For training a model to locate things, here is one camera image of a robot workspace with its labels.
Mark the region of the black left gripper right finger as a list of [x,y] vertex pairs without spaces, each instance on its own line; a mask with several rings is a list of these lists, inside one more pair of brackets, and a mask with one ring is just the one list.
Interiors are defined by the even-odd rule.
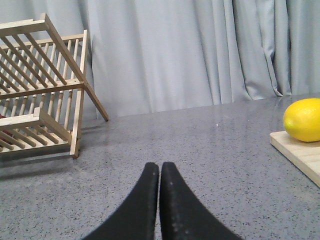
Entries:
[[240,240],[198,200],[173,162],[162,165],[159,216],[164,240]]

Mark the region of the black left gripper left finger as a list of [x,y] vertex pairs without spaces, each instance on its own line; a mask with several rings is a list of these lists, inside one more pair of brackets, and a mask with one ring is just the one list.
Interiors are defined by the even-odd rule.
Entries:
[[153,240],[158,204],[159,167],[145,164],[134,188],[98,228],[85,240]]

